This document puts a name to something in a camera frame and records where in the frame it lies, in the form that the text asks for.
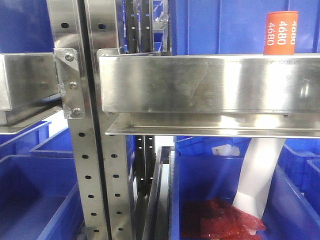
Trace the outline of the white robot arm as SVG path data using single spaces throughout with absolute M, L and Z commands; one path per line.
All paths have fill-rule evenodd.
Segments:
M 272 177 L 285 141 L 285 138 L 251 139 L 243 159 L 233 206 L 262 218 Z

